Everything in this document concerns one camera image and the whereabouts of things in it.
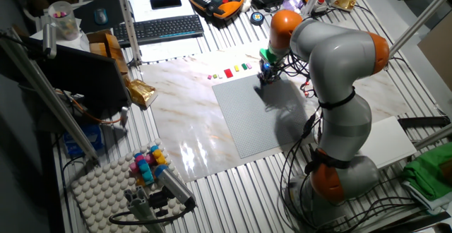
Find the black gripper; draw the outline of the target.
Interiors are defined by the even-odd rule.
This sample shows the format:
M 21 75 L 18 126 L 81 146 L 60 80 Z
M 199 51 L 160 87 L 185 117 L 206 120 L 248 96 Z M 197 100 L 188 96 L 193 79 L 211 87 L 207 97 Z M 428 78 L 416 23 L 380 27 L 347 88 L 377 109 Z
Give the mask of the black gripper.
M 268 84 L 272 84 L 274 78 L 279 78 L 283 65 L 281 63 L 269 63 L 267 61 L 260 62 L 260 73 L 258 77 L 261 79 L 261 84 L 266 84 L 265 78 L 268 78 Z

